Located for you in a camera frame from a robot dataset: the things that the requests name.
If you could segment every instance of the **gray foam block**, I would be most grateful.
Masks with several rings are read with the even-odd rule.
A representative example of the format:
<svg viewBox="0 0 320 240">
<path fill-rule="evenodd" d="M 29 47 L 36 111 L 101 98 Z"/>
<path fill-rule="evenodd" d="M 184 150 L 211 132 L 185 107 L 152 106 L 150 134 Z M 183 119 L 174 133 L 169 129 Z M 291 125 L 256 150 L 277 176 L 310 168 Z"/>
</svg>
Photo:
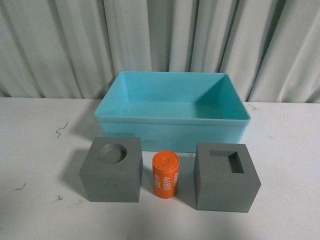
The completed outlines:
<svg viewBox="0 0 320 240">
<path fill-rule="evenodd" d="M 139 202 L 143 159 L 138 137 L 96 137 L 79 175 L 90 202 Z"/>
<path fill-rule="evenodd" d="M 198 143 L 193 174 L 197 210 L 247 213 L 261 186 L 245 144 Z"/>
</svg>

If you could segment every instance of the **scratch mark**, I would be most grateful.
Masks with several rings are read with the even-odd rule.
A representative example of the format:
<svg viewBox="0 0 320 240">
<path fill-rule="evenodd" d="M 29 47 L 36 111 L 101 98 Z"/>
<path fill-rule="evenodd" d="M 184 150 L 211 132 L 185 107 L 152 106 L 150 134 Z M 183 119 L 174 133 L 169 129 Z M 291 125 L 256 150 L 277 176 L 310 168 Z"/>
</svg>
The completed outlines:
<svg viewBox="0 0 320 240">
<path fill-rule="evenodd" d="M 64 125 L 64 127 L 59 128 L 57 131 L 55 131 L 56 134 L 58 134 L 58 136 L 56 138 L 59 138 L 61 135 L 61 132 L 59 132 L 59 130 L 65 129 L 66 126 L 68 125 L 69 121 L 66 122 L 66 124 Z"/>
<path fill-rule="evenodd" d="M 21 188 L 16 188 L 15 190 L 16 190 L 16 191 L 17 191 L 17 190 L 18 190 L 18 191 L 20 191 L 20 190 L 22 190 L 22 189 L 25 187 L 25 185 L 27 185 L 27 184 L 26 184 L 26 183 L 24 183 L 24 184 L 23 184 L 23 186 L 22 186 Z"/>
<path fill-rule="evenodd" d="M 251 104 L 248 104 L 248 106 L 253 107 L 253 108 L 252 108 L 253 111 L 257 111 L 257 108 L 256 108 L 255 106 L 253 106 L 253 105 L 251 105 Z"/>
</svg>

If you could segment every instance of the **curtain fold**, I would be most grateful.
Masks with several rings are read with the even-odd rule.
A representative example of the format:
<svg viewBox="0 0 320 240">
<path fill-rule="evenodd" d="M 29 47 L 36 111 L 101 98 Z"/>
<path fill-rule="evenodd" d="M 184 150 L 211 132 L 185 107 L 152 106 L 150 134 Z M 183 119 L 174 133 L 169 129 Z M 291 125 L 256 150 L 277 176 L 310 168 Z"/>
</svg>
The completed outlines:
<svg viewBox="0 0 320 240">
<path fill-rule="evenodd" d="M 114 78 L 103 2 L 55 3 L 79 93 L 85 99 L 102 98 Z"/>
<path fill-rule="evenodd" d="M 170 71 L 320 103 L 318 39 L 318 0 L 0 0 L 0 97 L 98 99 L 121 71 Z"/>
<path fill-rule="evenodd" d="M 286 1 L 250 101 L 320 103 L 320 2 Z"/>
</svg>

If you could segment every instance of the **rectangular hole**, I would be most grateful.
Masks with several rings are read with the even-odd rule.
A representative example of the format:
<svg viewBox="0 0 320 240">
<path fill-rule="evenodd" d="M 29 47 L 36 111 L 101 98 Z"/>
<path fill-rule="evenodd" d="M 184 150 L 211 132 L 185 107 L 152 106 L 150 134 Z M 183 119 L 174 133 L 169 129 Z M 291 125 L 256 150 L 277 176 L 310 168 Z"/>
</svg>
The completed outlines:
<svg viewBox="0 0 320 240">
<path fill-rule="evenodd" d="M 231 154 L 230 156 L 228 156 L 228 158 L 229 158 L 229 163 L 231 166 L 231 171 L 234 174 L 244 174 L 245 173 L 237 151 L 235 153 Z"/>
<path fill-rule="evenodd" d="M 234 174 L 244 174 L 244 169 L 242 167 L 240 157 L 237 151 L 210 151 L 210 156 L 216 157 L 216 159 L 223 158 L 225 161 L 228 159 L 231 171 Z"/>
</svg>

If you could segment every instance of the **circular hole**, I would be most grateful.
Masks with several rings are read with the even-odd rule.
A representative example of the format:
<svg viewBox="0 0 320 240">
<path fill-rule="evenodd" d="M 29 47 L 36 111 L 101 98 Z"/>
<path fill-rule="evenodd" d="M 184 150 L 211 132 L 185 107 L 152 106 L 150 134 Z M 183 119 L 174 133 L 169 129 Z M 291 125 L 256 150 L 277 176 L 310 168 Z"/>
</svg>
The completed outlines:
<svg viewBox="0 0 320 240">
<path fill-rule="evenodd" d="M 98 160 L 103 164 L 120 163 L 127 156 L 127 149 L 120 144 L 108 144 L 101 150 Z"/>
</svg>

